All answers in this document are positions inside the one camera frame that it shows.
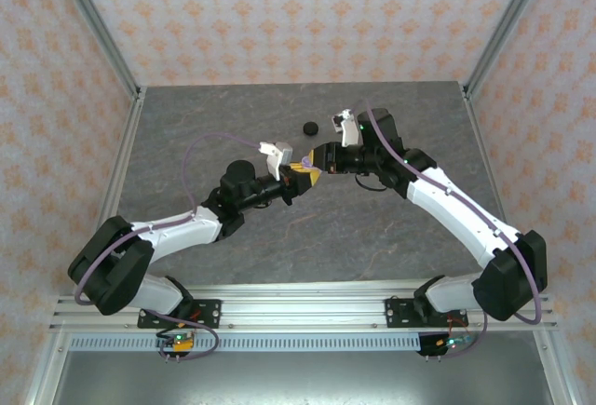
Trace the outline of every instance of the enclosure wall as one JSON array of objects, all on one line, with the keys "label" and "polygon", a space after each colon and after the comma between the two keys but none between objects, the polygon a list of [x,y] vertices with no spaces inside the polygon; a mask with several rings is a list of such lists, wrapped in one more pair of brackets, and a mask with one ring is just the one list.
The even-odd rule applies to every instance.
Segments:
[{"label": "enclosure wall", "polygon": [[141,85],[458,80],[509,0],[94,0]]},{"label": "enclosure wall", "polygon": [[72,0],[0,0],[0,402],[22,403],[129,97]]},{"label": "enclosure wall", "polygon": [[533,0],[474,97],[505,213],[549,245],[549,288],[596,397],[596,0]]}]

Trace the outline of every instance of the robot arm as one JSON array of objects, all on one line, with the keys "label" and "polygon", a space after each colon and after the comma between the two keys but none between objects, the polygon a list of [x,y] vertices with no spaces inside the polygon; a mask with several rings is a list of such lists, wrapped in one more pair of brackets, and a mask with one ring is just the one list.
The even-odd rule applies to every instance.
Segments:
[{"label": "robot arm", "polygon": [[[311,151],[314,166],[330,173],[374,174],[387,188],[418,205],[470,251],[480,273],[462,277],[440,277],[418,291],[421,315],[447,313],[452,310],[481,308],[490,316],[506,320],[532,299],[525,274],[502,235],[515,243],[530,266],[538,291],[547,286],[546,244],[536,232],[526,235],[501,222],[461,191],[437,163],[419,149],[403,147],[393,117],[386,109],[372,110],[374,119],[391,148],[421,174],[447,187],[447,191],[424,178],[417,177],[393,158],[380,143],[367,113],[358,116],[362,145],[328,142]],[[348,115],[343,115],[349,125]],[[494,224],[493,231],[460,200],[458,193]]]},{"label": "robot arm", "polygon": [[231,236],[244,223],[243,211],[279,197],[291,205],[318,180],[318,169],[287,165],[288,144],[261,143],[260,151],[268,155],[270,174],[257,178],[252,163],[235,161],[195,211],[147,223],[128,223],[120,216],[108,219],[71,263],[69,277],[79,284],[109,247],[126,236],[85,283],[83,292],[91,303],[104,315],[130,305],[187,318],[192,297],[173,278],[146,275],[149,265],[173,252]]}]

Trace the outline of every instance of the perforated metal strip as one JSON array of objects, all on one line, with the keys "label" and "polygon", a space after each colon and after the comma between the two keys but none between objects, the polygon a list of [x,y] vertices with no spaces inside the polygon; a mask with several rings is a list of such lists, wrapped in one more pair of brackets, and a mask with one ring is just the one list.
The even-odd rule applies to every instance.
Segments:
[{"label": "perforated metal strip", "polygon": [[[222,352],[367,352],[420,350],[417,333],[385,332],[327,334],[258,334],[220,335],[218,351]],[[209,348],[208,335],[195,337],[196,351]],[[73,335],[73,352],[147,352],[155,351],[158,339],[146,333],[77,333]]]}]

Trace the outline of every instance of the gray tabletop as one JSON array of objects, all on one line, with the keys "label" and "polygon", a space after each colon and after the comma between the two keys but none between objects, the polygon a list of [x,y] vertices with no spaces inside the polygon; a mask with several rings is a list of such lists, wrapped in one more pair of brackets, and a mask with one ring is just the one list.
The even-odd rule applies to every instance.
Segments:
[{"label": "gray tabletop", "polygon": [[[185,148],[202,133],[288,142],[299,160],[311,148],[337,141],[331,115],[362,98],[387,108],[407,147],[427,152],[458,186],[496,214],[455,82],[149,88],[118,213],[134,222],[189,210],[180,167]],[[319,124],[316,137],[303,134],[306,121]],[[188,173],[199,201],[236,159],[247,159],[257,174],[266,174],[265,157],[249,147],[220,139],[196,147]],[[378,186],[374,177],[365,182]],[[277,201],[268,209],[251,210],[233,236],[164,258],[150,273],[190,285],[426,278],[478,269],[434,218],[396,193],[367,192],[351,175],[324,174],[293,206]]]}]

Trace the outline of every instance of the purple cable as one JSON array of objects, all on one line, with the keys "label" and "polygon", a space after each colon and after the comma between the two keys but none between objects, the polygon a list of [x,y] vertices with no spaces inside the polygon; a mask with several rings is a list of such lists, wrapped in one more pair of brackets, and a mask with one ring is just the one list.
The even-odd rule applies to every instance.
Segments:
[{"label": "purple cable", "polygon": [[89,268],[87,269],[85,274],[81,277],[81,280],[78,282],[78,285],[76,286],[76,290],[74,291],[74,300],[76,301],[77,304],[92,305],[91,301],[83,300],[81,298],[81,294],[83,293],[83,289],[85,288],[85,285],[87,284],[87,281],[89,280],[91,275],[93,275],[93,272],[95,271],[95,269],[98,266],[100,266],[100,264],[103,262],[103,260],[105,258],[107,258],[110,254],[112,254],[112,251],[114,251],[115,249],[117,249],[118,247],[120,247],[122,244],[124,244],[128,240],[132,239],[133,237],[138,236],[138,235],[145,233],[147,231],[162,230],[164,228],[169,228],[171,226],[182,225],[183,223],[187,223],[187,222],[190,222],[191,220],[193,220],[193,218],[195,217],[195,214],[196,214],[197,205],[196,205],[196,201],[195,201],[195,196],[193,196],[193,193],[191,193],[191,191],[188,188],[188,185],[186,183],[186,164],[188,161],[188,156],[190,155],[190,153],[193,150],[193,148],[195,147],[195,145],[198,142],[200,142],[201,140],[204,140],[206,138],[211,138],[211,137],[227,138],[228,140],[233,140],[235,142],[240,142],[242,144],[246,144],[249,147],[255,147],[257,149],[259,148],[259,144],[256,144],[254,142],[249,142],[248,140],[244,140],[242,138],[236,137],[234,135],[230,135],[229,133],[225,133],[225,132],[206,133],[206,134],[198,137],[196,140],[194,140],[191,143],[191,145],[188,146],[188,148],[186,149],[186,153],[184,154],[184,159],[183,159],[183,170],[182,170],[183,188],[184,188],[184,191],[186,192],[186,195],[188,196],[188,199],[190,200],[190,203],[192,206],[192,212],[188,216],[183,217],[177,221],[160,223],[158,225],[154,225],[153,227],[147,226],[144,228],[140,228],[138,230],[131,231],[127,235],[120,237],[116,242],[114,242],[112,245],[110,245],[108,248],[106,248],[100,254],[100,256],[95,261],[93,261],[93,263],[89,266]]},{"label": "purple cable", "polygon": [[186,153],[184,154],[184,158],[183,158],[183,170],[182,170],[184,192],[186,193],[186,195],[188,196],[188,199],[190,200],[190,204],[192,206],[193,213],[196,213],[197,206],[196,206],[195,196],[193,196],[193,193],[191,193],[190,189],[188,188],[188,184],[186,183],[186,164],[188,163],[188,157],[190,156],[190,153],[193,150],[193,148],[196,146],[196,144],[198,142],[200,142],[201,140],[205,140],[206,138],[213,138],[213,137],[227,138],[228,140],[239,142],[241,144],[246,144],[247,146],[254,147],[255,149],[259,149],[259,147],[260,147],[260,144],[257,144],[255,142],[249,142],[248,140],[244,140],[243,138],[236,137],[236,136],[231,135],[226,132],[209,132],[204,135],[201,135],[196,140],[194,140],[191,143],[191,145],[186,148]]},{"label": "purple cable", "polygon": [[[197,329],[202,329],[204,331],[209,332],[211,335],[213,335],[213,338],[215,339],[215,343],[213,343],[213,346],[210,347],[208,350],[203,351],[203,352],[197,352],[195,354],[189,354],[186,357],[180,358],[180,357],[176,357],[176,359],[178,361],[188,361],[188,360],[194,360],[196,358],[201,358],[201,357],[205,357],[208,356],[209,354],[211,354],[215,349],[217,349],[217,347],[220,345],[220,337],[217,334],[216,331],[214,331],[212,328],[210,328],[209,326],[206,326],[204,324],[201,323],[195,323],[193,321],[187,321],[185,319],[178,319],[178,318],[173,318],[173,317],[168,317],[167,315],[162,315],[157,313],[155,310],[147,310],[147,312],[149,312],[152,315],[155,315],[158,318],[161,319],[165,319],[166,321],[171,321],[172,323],[182,323],[185,324],[187,326],[191,326],[193,328],[197,328]],[[170,355],[166,354],[166,352],[164,351],[164,347],[166,346],[166,344],[173,342],[174,337],[170,337],[168,339],[165,339],[161,345],[159,346],[159,355],[165,359],[166,361],[169,360]]]},{"label": "purple cable", "polygon": [[[431,179],[427,175],[420,172],[418,169],[414,168],[413,166],[410,166],[408,163],[406,163],[403,160],[403,158],[401,158],[398,155],[397,152],[395,152],[395,150],[393,150],[393,148],[391,147],[389,142],[383,136],[383,132],[381,132],[381,129],[379,128],[379,125],[377,124],[376,119],[374,118],[373,109],[371,109],[371,105],[369,104],[368,100],[365,100],[365,101],[366,101],[366,112],[368,113],[369,119],[371,120],[371,124],[372,124],[372,128],[374,129],[374,133],[376,133],[377,138],[381,141],[381,143],[386,148],[386,150],[391,154],[391,156],[393,156],[398,161],[398,163],[400,163],[403,167],[405,167],[407,170],[409,170],[412,174],[414,174],[419,179],[422,179],[425,182],[432,184],[436,188],[441,189],[441,191],[447,192],[447,190],[448,190],[447,186],[435,181],[434,179]],[[482,214],[482,211],[480,211],[476,207],[476,205],[474,205],[472,202],[467,200],[465,197],[461,196],[456,191],[451,191],[450,196],[453,196],[454,198],[459,200],[462,204],[464,204],[466,207],[468,207],[474,214],[476,214],[491,229],[491,231],[495,231],[497,229],[496,225],[490,219],[488,219],[486,216],[484,216],[484,214]],[[524,323],[527,323],[527,324],[538,324],[538,323],[540,323],[540,320],[542,319],[542,307],[540,305],[540,296],[538,294],[538,287],[536,286],[534,277],[532,276],[532,271],[530,270],[528,263],[523,259],[523,256],[520,253],[520,251],[518,250],[518,248],[515,246],[515,244],[513,242],[511,242],[511,240],[507,236],[505,236],[505,233],[500,233],[498,236],[501,239],[503,239],[503,241],[507,244],[507,246],[511,249],[511,251],[513,251],[513,254],[517,258],[518,262],[520,263],[521,269],[523,270],[523,273],[525,274],[526,278],[528,279],[528,283],[530,284],[530,290],[532,291],[532,297],[534,298],[534,306],[535,306],[534,319],[526,318],[523,315],[518,314],[518,313],[515,314],[515,317],[517,319],[519,319],[520,321],[523,321]]]}]

